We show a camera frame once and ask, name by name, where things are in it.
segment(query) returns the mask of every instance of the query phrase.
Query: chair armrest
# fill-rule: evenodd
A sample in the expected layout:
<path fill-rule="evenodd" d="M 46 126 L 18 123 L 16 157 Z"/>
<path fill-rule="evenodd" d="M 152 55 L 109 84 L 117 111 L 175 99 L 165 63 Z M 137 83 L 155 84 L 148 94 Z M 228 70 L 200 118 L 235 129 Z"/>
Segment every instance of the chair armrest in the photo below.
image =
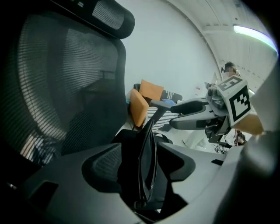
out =
<path fill-rule="evenodd" d="M 157 107 L 158 109 L 163 109 L 165 111 L 170 110 L 170 108 L 172 107 L 172 105 L 170 103 L 166 103 L 166 102 L 159 101 L 159 100 L 151 100 L 150 106 Z"/>
<path fill-rule="evenodd" d="M 143 96 L 136 89 L 132 89 L 130 95 L 130 112 L 137 127 L 143 124 L 148 108 L 149 105 Z"/>
<path fill-rule="evenodd" d="M 157 111 L 149 120 L 149 121 L 154 120 L 154 123 L 156 123 L 165 114 L 165 112 L 170 110 L 172 105 L 163 101 L 151 100 L 150 106 L 157 107 Z"/>

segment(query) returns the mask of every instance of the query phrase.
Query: gray plastic panel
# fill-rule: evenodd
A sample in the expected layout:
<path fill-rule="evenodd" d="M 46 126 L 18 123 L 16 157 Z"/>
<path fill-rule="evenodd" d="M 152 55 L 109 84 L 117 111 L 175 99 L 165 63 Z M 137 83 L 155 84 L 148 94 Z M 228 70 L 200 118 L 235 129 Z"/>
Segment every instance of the gray plastic panel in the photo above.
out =
<path fill-rule="evenodd" d="M 206 121 L 206 120 L 212 120 L 214 118 L 217 118 L 215 114 L 212 111 L 212 108 L 209 105 L 205 105 L 206 110 L 200 113 L 186 115 L 186 116 L 180 116 L 177 118 L 174 118 L 170 121 L 170 125 L 174 127 L 175 129 L 179 130 L 203 130 L 205 127 L 200 128 L 197 127 L 196 122 L 197 121 Z"/>
<path fill-rule="evenodd" d="M 186 150 L 186 148 L 183 147 L 181 148 L 178 146 L 174 146 L 173 148 L 180 150 L 180 152 L 182 153 L 184 149 Z M 234 177 L 242 148 L 243 147 L 234 147 L 229 150 L 223 165 L 219 169 L 214 179 L 209 183 L 209 185 L 201 192 L 201 194 L 195 200 L 193 200 L 191 203 L 189 203 L 186 207 L 181 209 L 179 212 L 175 213 L 174 215 L 158 223 L 159 224 L 169 224 L 169 223 L 185 224 L 186 222 L 188 224 L 213 223 L 218 207 Z M 186 189 L 183 189 L 184 182 L 180 182 L 177 184 L 178 186 L 175 186 L 175 190 L 174 190 L 175 193 L 180 192 L 179 194 L 181 194 L 183 193 L 183 191 L 186 191 Z"/>
<path fill-rule="evenodd" d="M 179 194 L 187 203 L 191 203 L 215 178 L 221 166 L 211 163 L 214 159 L 224 161 L 225 154 L 197 151 L 186 147 L 163 143 L 167 148 L 172 148 L 191 157 L 196 163 L 194 172 L 182 182 L 172 183 L 173 192 Z"/>
<path fill-rule="evenodd" d="M 83 178 L 84 161 L 119 143 L 62 156 L 43 167 L 20 188 L 26 198 L 44 182 L 59 184 L 46 212 L 65 223 L 142 223 L 117 193 L 101 193 Z"/>

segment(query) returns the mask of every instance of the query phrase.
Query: chair headrest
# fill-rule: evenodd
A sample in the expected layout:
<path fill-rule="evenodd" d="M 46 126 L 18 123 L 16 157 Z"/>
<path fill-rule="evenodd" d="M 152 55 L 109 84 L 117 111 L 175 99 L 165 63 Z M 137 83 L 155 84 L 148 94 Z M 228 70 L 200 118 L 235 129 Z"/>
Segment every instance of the chair headrest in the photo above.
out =
<path fill-rule="evenodd" d="M 115 0 L 54 0 L 54 2 L 118 39 L 128 37 L 134 29 L 134 16 Z"/>

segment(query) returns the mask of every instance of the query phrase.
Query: black chair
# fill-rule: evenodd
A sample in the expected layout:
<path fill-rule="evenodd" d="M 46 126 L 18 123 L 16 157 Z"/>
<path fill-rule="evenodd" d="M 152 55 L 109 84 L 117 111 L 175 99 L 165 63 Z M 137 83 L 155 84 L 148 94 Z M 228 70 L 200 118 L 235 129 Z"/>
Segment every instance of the black chair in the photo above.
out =
<path fill-rule="evenodd" d="M 133 15 L 114 0 L 30 1 L 24 6 L 27 11 L 17 6 L 19 19 L 11 22 L 15 30 L 6 37 L 1 66 L 5 182 L 20 186 L 60 156 L 121 143 L 120 151 L 113 147 L 113 153 L 88 159 L 84 178 L 95 189 L 119 193 L 144 219 L 167 216 L 174 206 L 164 206 L 173 200 L 171 182 L 185 179 L 195 167 L 191 158 L 157 148 L 151 128 L 170 106 L 153 101 L 158 111 L 141 132 L 122 130 L 116 136 L 127 118 L 126 52 L 120 39 L 132 32 Z M 176 170 L 185 172 L 170 178 Z M 37 190 L 53 187 L 57 184 Z M 42 207 L 41 197 L 36 193 L 30 200 Z"/>
<path fill-rule="evenodd" d="M 51 1 L 13 7 L 1 67 L 1 137 L 39 166 L 110 143 L 127 117 L 119 39 L 133 15 L 115 1 L 56 3 L 71 13 Z"/>

